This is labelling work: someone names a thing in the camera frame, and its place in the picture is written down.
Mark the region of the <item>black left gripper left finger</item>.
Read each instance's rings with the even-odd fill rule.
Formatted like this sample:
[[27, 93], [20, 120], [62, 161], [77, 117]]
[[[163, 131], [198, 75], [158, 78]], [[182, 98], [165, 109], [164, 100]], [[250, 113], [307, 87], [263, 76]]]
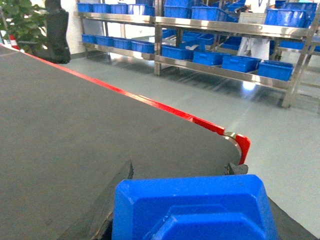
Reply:
[[60, 237], [60, 240], [100, 240], [112, 223], [115, 188], [123, 180], [131, 180], [134, 168], [128, 160], [117, 171], [105, 189], [80, 219], [73, 223]]

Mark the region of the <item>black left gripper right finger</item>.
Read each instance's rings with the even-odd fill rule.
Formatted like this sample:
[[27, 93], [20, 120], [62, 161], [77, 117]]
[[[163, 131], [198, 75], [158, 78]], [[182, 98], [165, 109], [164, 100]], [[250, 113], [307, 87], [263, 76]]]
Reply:
[[224, 166], [224, 174], [226, 176], [230, 175], [246, 175], [249, 171], [249, 167], [246, 164], [235, 165], [229, 162]]

